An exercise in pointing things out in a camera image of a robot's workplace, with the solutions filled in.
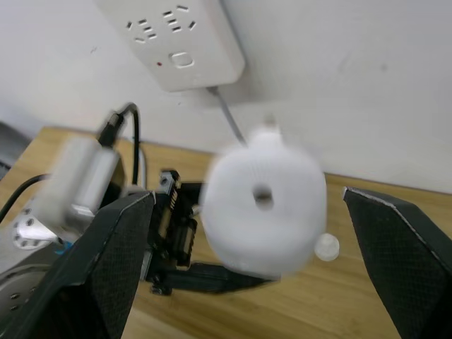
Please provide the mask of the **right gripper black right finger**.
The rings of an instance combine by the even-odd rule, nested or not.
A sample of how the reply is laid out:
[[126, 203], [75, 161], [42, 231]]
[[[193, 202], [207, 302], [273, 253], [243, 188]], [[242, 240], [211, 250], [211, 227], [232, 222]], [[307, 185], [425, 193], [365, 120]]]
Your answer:
[[451, 239], [415, 204], [345, 188], [367, 273], [402, 338], [451, 337]]

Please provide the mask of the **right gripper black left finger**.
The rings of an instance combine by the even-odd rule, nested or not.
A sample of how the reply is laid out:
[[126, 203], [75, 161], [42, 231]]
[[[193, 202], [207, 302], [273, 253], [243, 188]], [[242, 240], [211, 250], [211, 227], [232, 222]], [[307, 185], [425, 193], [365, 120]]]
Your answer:
[[2, 338], [120, 338], [138, 287], [155, 199], [101, 208], [61, 255], [46, 245], [1, 259]]

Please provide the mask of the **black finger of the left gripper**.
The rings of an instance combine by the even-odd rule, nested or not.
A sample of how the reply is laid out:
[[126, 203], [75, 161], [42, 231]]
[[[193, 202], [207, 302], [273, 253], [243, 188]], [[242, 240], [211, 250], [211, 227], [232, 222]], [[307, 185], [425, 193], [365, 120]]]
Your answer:
[[203, 190], [206, 188], [204, 182], [182, 182], [180, 194], [182, 199], [190, 206], [202, 204]]
[[170, 295], [173, 290], [205, 294], [225, 294], [253, 289], [276, 280], [235, 273], [226, 267], [208, 263], [193, 263], [187, 270], [163, 267], [151, 274], [151, 292]]

